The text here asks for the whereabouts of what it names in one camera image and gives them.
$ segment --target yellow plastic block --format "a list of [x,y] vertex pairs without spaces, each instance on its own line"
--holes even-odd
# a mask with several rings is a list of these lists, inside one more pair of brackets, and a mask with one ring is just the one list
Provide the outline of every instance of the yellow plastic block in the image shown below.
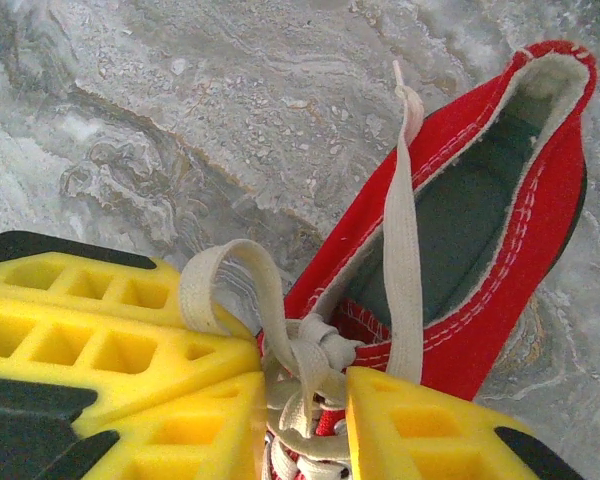
[[494,432],[531,433],[505,415],[362,367],[347,391],[356,480],[537,480]]
[[120,440],[85,480],[259,480],[264,375],[247,373],[103,428]]
[[0,297],[0,378],[97,391],[76,428],[257,371],[256,346],[239,338]]
[[184,327],[178,307],[180,274],[162,260],[147,270],[64,253],[0,263],[0,296]]

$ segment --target shoelace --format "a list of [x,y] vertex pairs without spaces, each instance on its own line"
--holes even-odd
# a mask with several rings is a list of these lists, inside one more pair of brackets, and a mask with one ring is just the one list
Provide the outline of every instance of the shoelace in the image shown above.
[[[384,283],[391,311],[391,352],[387,373],[420,383],[423,356],[422,287],[411,160],[407,145],[422,126],[420,97],[404,85],[394,62],[396,94],[404,106],[398,160],[384,210]],[[263,370],[267,387],[267,424],[272,437],[265,448],[263,480],[272,468],[282,480],[302,473],[307,480],[339,480],[350,472],[345,429],[316,436],[325,410],[343,410],[343,370],[356,358],[361,342],[343,338],[317,314],[285,319],[282,283],[269,253],[250,240],[234,240],[193,257],[182,272],[180,308],[187,326],[226,335],[214,313],[214,284],[221,264],[231,258],[251,275],[265,334]],[[294,461],[285,447],[299,454]]]

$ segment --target red fabric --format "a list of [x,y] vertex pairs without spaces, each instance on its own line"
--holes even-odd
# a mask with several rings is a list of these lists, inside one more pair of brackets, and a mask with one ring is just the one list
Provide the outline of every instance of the red fabric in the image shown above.
[[[585,49],[564,41],[543,42],[526,50],[536,58],[548,53],[572,56],[586,53]],[[424,385],[472,399],[562,247],[576,213],[584,174],[580,114],[596,84],[593,56],[579,60],[590,72],[584,95],[524,180],[495,267],[466,305],[425,330]],[[529,61],[524,52],[517,52],[502,75],[425,120],[410,146],[414,188],[440,171],[476,136],[492,116],[511,77]],[[285,299],[290,318],[302,318],[311,310],[323,289],[381,224],[395,162],[393,151],[364,185],[294,285]],[[342,313],[341,309],[333,320],[346,332],[345,336],[369,338],[366,327],[361,326],[370,324],[368,316],[364,322],[346,325],[346,315]],[[384,369],[389,350],[388,342],[360,347],[355,365]]]

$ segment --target sneaker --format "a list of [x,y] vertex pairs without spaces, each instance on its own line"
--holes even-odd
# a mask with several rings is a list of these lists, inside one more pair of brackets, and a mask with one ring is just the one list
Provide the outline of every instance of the sneaker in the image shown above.
[[[581,114],[595,84],[586,49],[538,43],[430,115],[411,144],[424,385],[472,399],[562,254],[584,203]],[[382,245],[396,158],[373,173],[285,299],[288,317],[317,313],[363,341],[355,364],[380,370],[392,336]]]
[[247,240],[201,252],[181,276],[183,319],[218,334],[230,331],[215,315],[222,266],[241,264],[255,285],[264,480],[350,477],[349,366],[472,398],[582,207],[580,115],[596,81],[588,51],[522,49],[424,125],[420,99],[396,76],[405,109],[397,149],[284,305],[275,263]]

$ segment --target white stitching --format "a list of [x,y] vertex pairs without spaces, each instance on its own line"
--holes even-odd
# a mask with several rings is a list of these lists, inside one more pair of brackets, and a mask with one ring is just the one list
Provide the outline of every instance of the white stitching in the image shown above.
[[311,309],[315,306],[315,304],[318,302],[318,299],[322,296],[322,294],[324,293],[326,289],[324,287],[318,287],[316,288],[316,290],[313,292],[313,295],[311,295],[309,297],[309,300],[307,301],[307,307],[305,308],[305,311],[303,312],[303,316],[307,315],[307,312],[311,311]]
[[360,312],[360,316],[353,315],[353,311],[351,312],[351,315],[349,315],[349,318],[355,319],[358,325],[362,325],[371,335],[373,335],[373,339],[375,340],[378,337],[378,332],[371,329],[370,322],[366,322],[364,317],[365,315],[362,311]]
[[[491,299],[493,294],[496,292],[496,290],[502,284],[502,281],[507,277],[507,275],[509,273],[509,269],[515,262],[516,258],[518,257],[518,253],[520,252],[520,250],[522,248],[522,244],[524,242],[524,237],[527,233],[527,223],[531,219],[531,214],[532,214],[531,209],[528,207],[533,206],[533,204],[535,202],[535,193],[538,188],[538,179],[543,171],[544,171],[544,165],[538,169],[538,173],[536,174],[536,176],[534,177],[534,179],[531,183],[531,188],[527,192],[527,196],[525,198],[525,202],[524,202],[523,208],[521,210],[521,215],[522,215],[521,223],[523,223],[524,226],[520,233],[518,233],[519,230],[516,229],[516,236],[511,241],[511,247],[509,247],[510,250],[507,252],[507,258],[506,258],[503,266],[501,267],[500,272],[498,273],[495,281],[491,284],[489,289],[483,294],[484,295],[483,298],[476,305],[474,305],[462,318],[460,318],[456,322],[452,323],[451,325],[449,325],[447,328],[445,328],[441,332],[425,339],[425,341],[424,341],[424,344],[425,344],[424,351],[425,352],[432,350],[435,347],[437,347],[438,345],[446,342],[451,337],[453,337],[456,333],[458,333],[460,330],[462,330],[464,327],[466,327],[469,323],[471,323],[471,321],[475,318],[475,316],[478,313],[480,313],[482,310],[484,310],[484,308],[489,303],[489,300]],[[510,255],[511,250],[513,250],[514,248],[515,248],[515,253],[513,254],[513,257],[511,257],[511,255]],[[427,345],[440,337],[442,337],[442,338],[440,340],[438,340],[437,342],[435,342],[433,345]]]
[[441,150],[438,151],[437,155],[434,155],[427,163],[425,163],[422,167],[420,167],[418,169],[418,171],[413,175],[413,182],[417,183],[420,180],[420,177],[422,177],[426,172],[430,171],[433,167],[434,164],[436,164],[441,158],[445,158],[447,156],[447,152],[449,152],[450,150],[453,150],[456,147],[456,144],[460,142],[460,140],[464,139],[464,137],[467,135],[467,132],[471,132],[474,129],[476,129],[476,124],[482,123],[482,119],[483,117],[487,116],[487,110],[483,110],[482,113],[480,114],[480,116],[476,119],[475,122],[470,123],[469,125],[467,125],[463,130],[461,130],[460,132],[458,132],[458,134],[451,138],[446,145],[444,145],[444,147],[442,147]]
[[526,48],[521,48],[520,50],[518,50],[519,52],[524,53],[529,60],[533,60],[535,57],[533,56],[533,53],[531,53],[529,50],[527,50]]
[[368,362],[370,360],[380,360],[382,358],[389,358],[389,354],[388,353],[383,353],[382,355],[374,355],[373,357],[364,357],[364,359],[360,359],[360,360],[364,360],[365,362]]

